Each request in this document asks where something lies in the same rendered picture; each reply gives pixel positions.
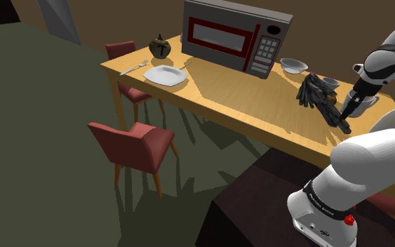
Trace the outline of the grey and red microwave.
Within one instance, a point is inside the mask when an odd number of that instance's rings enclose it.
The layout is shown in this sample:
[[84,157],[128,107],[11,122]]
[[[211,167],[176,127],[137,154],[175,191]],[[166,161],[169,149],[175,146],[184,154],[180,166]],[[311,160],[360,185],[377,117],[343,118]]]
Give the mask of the grey and red microwave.
[[292,20],[227,0],[185,0],[182,52],[266,79]]

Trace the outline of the grey upright panel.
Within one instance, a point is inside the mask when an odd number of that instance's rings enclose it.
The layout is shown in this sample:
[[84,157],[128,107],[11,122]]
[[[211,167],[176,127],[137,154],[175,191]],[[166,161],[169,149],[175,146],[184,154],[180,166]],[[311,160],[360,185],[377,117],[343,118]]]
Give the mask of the grey upright panel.
[[48,32],[81,45],[68,0],[36,0]]

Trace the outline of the white square plate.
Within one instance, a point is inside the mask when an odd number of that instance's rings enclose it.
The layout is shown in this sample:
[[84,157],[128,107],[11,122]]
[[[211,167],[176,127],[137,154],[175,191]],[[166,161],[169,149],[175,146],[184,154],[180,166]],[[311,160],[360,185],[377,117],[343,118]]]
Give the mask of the white square plate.
[[184,72],[177,67],[171,67],[168,65],[159,65],[147,70],[143,77],[149,81],[162,85],[162,86],[175,86],[182,83],[188,76],[188,73]]

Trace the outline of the wooden dining table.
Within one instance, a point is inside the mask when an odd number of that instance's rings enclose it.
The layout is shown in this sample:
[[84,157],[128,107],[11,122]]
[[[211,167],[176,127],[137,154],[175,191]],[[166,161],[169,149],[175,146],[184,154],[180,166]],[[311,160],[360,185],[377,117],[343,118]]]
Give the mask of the wooden dining table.
[[[165,60],[153,58],[148,48],[101,64],[107,72],[119,126],[127,130],[118,82],[195,113],[221,126],[325,168],[331,149],[347,139],[331,128],[316,109],[302,107],[295,96],[306,74],[287,75],[279,64],[267,79],[244,74],[182,53],[180,38],[169,40],[172,51]],[[144,67],[119,76],[144,60]],[[158,65],[185,67],[184,82],[160,86],[143,77]]]

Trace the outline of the silver fork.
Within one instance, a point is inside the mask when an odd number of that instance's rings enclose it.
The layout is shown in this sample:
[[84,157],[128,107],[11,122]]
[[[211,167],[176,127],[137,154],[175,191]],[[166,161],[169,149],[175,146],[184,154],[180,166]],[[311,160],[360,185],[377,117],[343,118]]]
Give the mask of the silver fork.
[[127,73],[129,73],[129,72],[131,72],[131,71],[133,71],[134,69],[137,69],[137,68],[139,68],[139,67],[144,67],[145,65],[147,65],[148,62],[149,62],[148,60],[144,60],[144,61],[141,62],[140,64],[138,64],[138,65],[136,65],[136,66],[134,66],[134,67],[131,67],[130,69],[127,69],[126,71],[120,73],[119,76],[122,76],[122,75],[124,75],[124,74],[127,74]]

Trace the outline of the white mug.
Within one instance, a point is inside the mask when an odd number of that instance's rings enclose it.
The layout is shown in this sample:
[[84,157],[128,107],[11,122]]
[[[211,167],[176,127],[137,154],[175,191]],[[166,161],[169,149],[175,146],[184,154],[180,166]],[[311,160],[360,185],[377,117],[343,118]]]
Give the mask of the white mug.
[[[354,90],[350,90],[348,94],[346,95],[346,98],[344,99],[341,107],[340,107],[340,112],[343,113],[344,109],[348,105],[349,101],[354,97],[355,95]],[[360,117],[362,113],[364,113],[369,107],[372,107],[378,100],[380,99],[379,96],[366,96],[364,100],[361,102],[361,104],[349,115],[351,118],[356,118]]]

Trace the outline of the dark round pot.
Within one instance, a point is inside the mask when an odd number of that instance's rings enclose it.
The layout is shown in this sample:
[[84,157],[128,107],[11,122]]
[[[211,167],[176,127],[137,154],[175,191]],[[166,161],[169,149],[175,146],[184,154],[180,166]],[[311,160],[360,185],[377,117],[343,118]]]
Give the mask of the dark round pot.
[[171,45],[159,34],[149,44],[149,50],[157,59],[165,59],[171,52]]

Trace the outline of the black bristly brush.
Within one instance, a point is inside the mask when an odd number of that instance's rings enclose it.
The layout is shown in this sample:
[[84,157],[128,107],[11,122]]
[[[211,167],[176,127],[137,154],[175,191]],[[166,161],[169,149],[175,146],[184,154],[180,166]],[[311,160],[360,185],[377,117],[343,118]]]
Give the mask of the black bristly brush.
[[303,80],[297,93],[296,99],[299,105],[317,108],[330,127],[338,127],[344,134],[350,134],[352,130],[346,120],[341,120],[341,113],[331,102],[330,98],[337,93],[327,87],[322,79],[315,73],[309,73]]

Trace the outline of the white bowl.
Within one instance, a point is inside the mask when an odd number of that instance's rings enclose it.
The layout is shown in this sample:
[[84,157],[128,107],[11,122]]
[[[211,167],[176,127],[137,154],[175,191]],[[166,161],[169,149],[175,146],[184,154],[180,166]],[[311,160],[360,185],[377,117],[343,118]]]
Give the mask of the white bowl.
[[308,69],[308,65],[299,60],[281,58],[280,62],[282,69],[289,74],[300,74]]

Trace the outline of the red chair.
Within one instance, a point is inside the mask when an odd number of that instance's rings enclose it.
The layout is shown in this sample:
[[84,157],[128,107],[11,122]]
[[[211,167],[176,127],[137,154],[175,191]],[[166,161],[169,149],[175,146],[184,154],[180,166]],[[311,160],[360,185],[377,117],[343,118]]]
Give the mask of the red chair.
[[[105,47],[110,60],[136,51],[135,43],[133,41],[117,44],[106,44]],[[139,104],[145,104],[146,101],[151,100],[154,97],[137,89],[131,88],[130,86],[127,86],[121,82],[118,82],[118,88],[120,94],[124,95],[129,101],[133,103],[134,122],[138,122]]]
[[173,138],[175,133],[163,128],[136,122],[129,131],[91,122],[88,128],[100,144],[109,162],[114,164],[114,185],[119,184],[122,167],[150,173],[156,192],[162,197],[159,168],[168,149],[178,155]]

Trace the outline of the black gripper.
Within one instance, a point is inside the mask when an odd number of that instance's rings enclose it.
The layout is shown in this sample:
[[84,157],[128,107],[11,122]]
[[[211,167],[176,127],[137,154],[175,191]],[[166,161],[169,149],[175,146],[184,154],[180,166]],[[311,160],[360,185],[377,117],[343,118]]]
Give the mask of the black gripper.
[[342,103],[340,111],[341,120],[345,120],[354,110],[360,105],[360,99],[367,96],[375,96],[382,88],[382,83],[379,85],[372,84],[361,77],[354,84],[353,90],[355,94],[352,96],[351,100],[346,100]]

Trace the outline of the small grey bowl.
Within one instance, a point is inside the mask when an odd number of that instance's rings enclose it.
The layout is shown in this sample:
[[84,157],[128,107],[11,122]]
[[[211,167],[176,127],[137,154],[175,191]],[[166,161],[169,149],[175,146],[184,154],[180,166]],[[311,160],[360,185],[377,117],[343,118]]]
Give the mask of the small grey bowl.
[[323,77],[322,81],[324,82],[324,84],[329,87],[331,90],[335,90],[337,87],[340,86],[340,82],[330,78],[330,77]]

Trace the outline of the dark robot stand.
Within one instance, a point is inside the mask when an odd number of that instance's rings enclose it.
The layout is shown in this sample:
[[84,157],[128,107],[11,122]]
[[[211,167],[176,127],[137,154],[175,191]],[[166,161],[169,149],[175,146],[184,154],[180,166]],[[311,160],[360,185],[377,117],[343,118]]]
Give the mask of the dark robot stand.
[[196,247],[319,247],[294,228],[287,198],[321,171],[269,149],[212,200]]

